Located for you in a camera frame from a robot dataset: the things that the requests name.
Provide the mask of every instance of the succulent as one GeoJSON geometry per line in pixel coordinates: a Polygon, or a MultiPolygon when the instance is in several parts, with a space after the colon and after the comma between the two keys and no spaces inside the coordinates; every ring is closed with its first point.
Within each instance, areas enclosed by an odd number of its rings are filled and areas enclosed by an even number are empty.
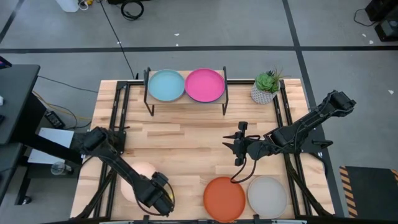
{"type": "Polygon", "coordinates": [[[282,75],[275,68],[266,73],[261,73],[256,78],[256,86],[261,91],[268,91],[270,93],[275,93],[278,91],[278,82],[282,78],[282,75]]]}

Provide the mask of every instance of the orange plate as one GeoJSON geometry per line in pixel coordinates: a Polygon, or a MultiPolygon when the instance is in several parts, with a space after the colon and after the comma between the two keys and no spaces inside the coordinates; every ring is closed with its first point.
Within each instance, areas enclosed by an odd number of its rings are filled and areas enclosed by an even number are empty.
{"type": "Polygon", "coordinates": [[[203,202],[207,213],[219,222],[238,219],[246,205],[246,196],[240,184],[232,184],[229,177],[212,180],[205,189],[203,202]]]}

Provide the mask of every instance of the potted plant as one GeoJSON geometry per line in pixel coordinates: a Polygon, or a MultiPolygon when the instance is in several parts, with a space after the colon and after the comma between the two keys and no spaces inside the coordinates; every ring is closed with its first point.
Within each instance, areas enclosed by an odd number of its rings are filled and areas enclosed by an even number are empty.
{"type": "Polygon", "coordinates": [[[279,80],[282,78],[281,72],[275,68],[257,76],[256,82],[251,88],[251,98],[259,104],[270,103],[278,94],[280,89],[279,80]]]}

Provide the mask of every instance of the shelf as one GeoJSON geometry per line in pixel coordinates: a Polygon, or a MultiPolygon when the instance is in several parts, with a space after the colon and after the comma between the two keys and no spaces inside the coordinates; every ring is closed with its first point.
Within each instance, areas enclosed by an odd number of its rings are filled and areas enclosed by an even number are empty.
{"type": "MultiPolygon", "coordinates": [[[[228,105],[228,86],[226,83],[227,77],[226,77],[226,68],[225,67],[222,70],[216,70],[216,72],[219,73],[219,75],[224,79],[224,82],[225,82],[224,93],[216,101],[213,101],[210,103],[201,103],[201,102],[195,101],[186,92],[184,92],[184,94],[179,99],[170,101],[170,102],[165,102],[165,101],[160,101],[160,100],[155,99],[148,92],[148,81],[156,72],[157,71],[151,71],[150,68],[148,68],[146,71],[144,71],[144,79],[145,79],[144,103],[146,104],[147,109],[152,116],[154,115],[155,105],[189,105],[189,104],[202,104],[203,106],[205,106],[207,104],[221,104],[221,105],[223,105],[223,114],[225,115],[226,107],[228,105]]],[[[192,71],[177,71],[177,72],[179,74],[181,74],[181,76],[185,80],[192,71]]]]}

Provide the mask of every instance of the white planter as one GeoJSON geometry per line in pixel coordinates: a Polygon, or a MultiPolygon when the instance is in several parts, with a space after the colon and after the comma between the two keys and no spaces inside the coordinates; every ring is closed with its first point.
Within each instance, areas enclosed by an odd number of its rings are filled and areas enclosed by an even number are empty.
{"type": "Polygon", "coordinates": [[[253,87],[251,88],[251,98],[258,104],[267,104],[272,102],[274,97],[278,94],[280,90],[280,82],[278,82],[278,91],[275,93],[269,93],[266,91],[262,91],[257,89],[256,83],[253,84],[253,87]]]}

